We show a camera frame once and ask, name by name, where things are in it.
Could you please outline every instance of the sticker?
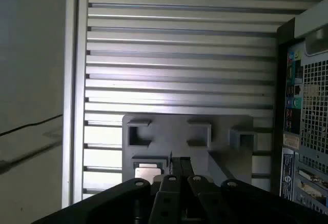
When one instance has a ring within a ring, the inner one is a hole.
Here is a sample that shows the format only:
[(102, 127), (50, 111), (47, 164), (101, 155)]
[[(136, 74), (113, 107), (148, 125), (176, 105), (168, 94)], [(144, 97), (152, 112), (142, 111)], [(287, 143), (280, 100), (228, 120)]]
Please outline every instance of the sticker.
[(281, 172), (281, 187), (280, 197), (292, 200), (292, 177), (293, 177), (293, 154), (283, 154), (282, 156), (282, 172)]
[(290, 59), (290, 57), (289, 57), (289, 52), (287, 52), (287, 63), (291, 63), (292, 62), (292, 60)]
[(304, 85), (304, 97), (317, 97), (320, 95), (319, 85), (305, 84)]
[(293, 134), (283, 134), (283, 145), (289, 146), (291, 148), (294, 148), (296, 150), (299, 149), (299, 137), (295, 136)]
[(293, 60), (294, 60), (294, 57), (295, 57), (295, 53), (294, 53), (293, 51), (291, 51), (291, 52), (289, 53), (289, 55), (288, 55), (288, 59), (289, 59), (290, 61), (293, 61)]

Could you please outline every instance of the metal rack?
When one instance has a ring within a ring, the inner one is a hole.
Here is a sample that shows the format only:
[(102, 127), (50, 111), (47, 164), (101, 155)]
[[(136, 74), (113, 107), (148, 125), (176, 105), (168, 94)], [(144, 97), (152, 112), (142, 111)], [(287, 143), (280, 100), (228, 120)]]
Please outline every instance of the metal rack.
[(271, 129), (276, 29), (319, 1), (67, 0), (62, 206), (119, 182), (128, 113)]

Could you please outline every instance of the cable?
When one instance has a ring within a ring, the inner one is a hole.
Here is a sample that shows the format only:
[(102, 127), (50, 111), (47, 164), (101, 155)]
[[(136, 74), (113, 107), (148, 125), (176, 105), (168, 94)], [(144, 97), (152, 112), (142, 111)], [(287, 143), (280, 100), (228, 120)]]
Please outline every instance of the cable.
[(57, 115), (57, 116), (54, 116), (54, 117), (48, 118), (48, 119), (43, 120), (43, 121), (39, 121), (38, 123), (30, 123), (30, 124), (26, 124), (26, 125), (20, 126), (20, 127), (18, 127), (18, 128), (11, 129), (11, 130), (9, 130), (9, 131), (7, 131), (7, 132), (0, 133), (0, 137), (5, 136), (5, 135), (10, 134), (10, 133), (13, 133), (13, 132), (16, 132), (16, 131), (18, 131), (18, 130), (20, 130), (20, 129), (23, 129), (23, 128), (33, 127), (33, 126), (38, 126), (38, 125), (41, 125), (41, 124), (47, 123), (47, 122), (49, 122), (49, 121), (51, 121), (51, 120), (55, 120), (55, 119), (57, 119), (57, 118), (59, 118), (59, 117), (62, 117), (62, 116), (63, 116), (63, 114), (60, 114), (60, 115)]

